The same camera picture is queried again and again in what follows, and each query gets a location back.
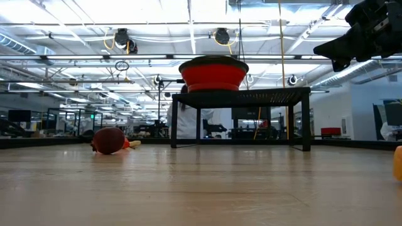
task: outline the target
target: yellow toy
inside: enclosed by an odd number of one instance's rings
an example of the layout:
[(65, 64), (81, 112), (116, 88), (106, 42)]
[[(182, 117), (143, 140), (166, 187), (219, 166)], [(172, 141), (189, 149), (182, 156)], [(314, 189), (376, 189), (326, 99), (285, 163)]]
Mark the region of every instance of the yellow toy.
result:
[(394, 153), (394, 177), (402, 181), (402, 146), (397, 147)]

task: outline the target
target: wooden floor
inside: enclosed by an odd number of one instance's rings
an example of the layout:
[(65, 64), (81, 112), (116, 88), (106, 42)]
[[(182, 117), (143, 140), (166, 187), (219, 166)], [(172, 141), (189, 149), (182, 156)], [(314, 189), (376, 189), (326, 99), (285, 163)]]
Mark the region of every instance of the wooden floor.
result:
[(0, 150), (0, 225), (402, 225), (393, 153), (87, 144)]

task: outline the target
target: desk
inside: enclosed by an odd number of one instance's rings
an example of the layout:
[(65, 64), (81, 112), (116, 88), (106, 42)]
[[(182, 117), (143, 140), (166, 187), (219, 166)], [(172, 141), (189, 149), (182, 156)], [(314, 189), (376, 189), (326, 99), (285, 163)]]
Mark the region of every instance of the desk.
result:
[[(303, 151), (311, 149), (310, 134), (310, 88), (263, 89), (243, 91), (196, 92), (172, 95), (171, 139), (170, 146), (177, 148), (177, 113), (181, 102), (197, 110), (196, 143), (200, 144), (201, 109), (233, 107), (288, 107), (289, 116), (294, 115), (293, 107), (301, 102), (301, 123), (303, 127)], [(294, 117), (289, 117), (289, 139), (294, 144)]]

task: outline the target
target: ceiling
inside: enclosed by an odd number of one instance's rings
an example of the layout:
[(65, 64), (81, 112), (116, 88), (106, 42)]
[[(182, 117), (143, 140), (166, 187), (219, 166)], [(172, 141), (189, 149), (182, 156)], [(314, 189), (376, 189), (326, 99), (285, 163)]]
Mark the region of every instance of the ceiling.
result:
[[(239, 53), (239, 17), (245, 55), (313, 55), (313, 48), (343, 35), (349, 25), (344, 16), (360, 1), (301, 0), (282, 1), (281, 15), (276, 1), (243, 0), (241, 13), (233, 0), (13, 0), (0, 1), (0, 34), (36, 51), (37, 55), (124, 55), (112, 46), (118, 28), (127, 28), (138, 46), (138, 55), (229, 55)], [(217, 28), (226, 28), (230, 46), (220, 46), (214, 40)], [(1, 55), (21, 55), (10, 46), (0, 45)], [(14, 67), (3, 80), (53, 80), (75, 78), (93, 81), (71, 86), (67, 83), (46, 83), (47, 90), (153, 90), (153, 79), (179, 79), (178, 67), (186, 59), (127, 60), (130, 68), (115, 72), (116, 60), (53, 60), (44, 64), (34, 60), (3, 60), (3, 70)], [(296, 75), (307, 83), (329, 76), (329, 60), (248, 60), (250, 89), (282, 87), (282, 77)], [(129, 83), (102, 83), (112, 79)], [(175, 82), (165, 92), (178, 92)], [(244, 82), (241, 89), (246, 89)], [(32, 89), (14, 84), (13, 89)], [(60, 99), (75, 97), (93, 104), (157, 104), (157, 93), (116, 93), (115, 102), (98, 94), (59, 93)], [(168, 103), (169, 97), (162, 95)]]

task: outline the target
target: ball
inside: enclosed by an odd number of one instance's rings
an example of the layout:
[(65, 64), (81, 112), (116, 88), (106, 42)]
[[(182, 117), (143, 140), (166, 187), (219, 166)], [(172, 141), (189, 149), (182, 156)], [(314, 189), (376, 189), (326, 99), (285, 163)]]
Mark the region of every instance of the ball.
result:
[(122, 149), (125, 138), (119, 128), (106, 127), (95, 133), (92, 145), (102, 154), (112, 154)]

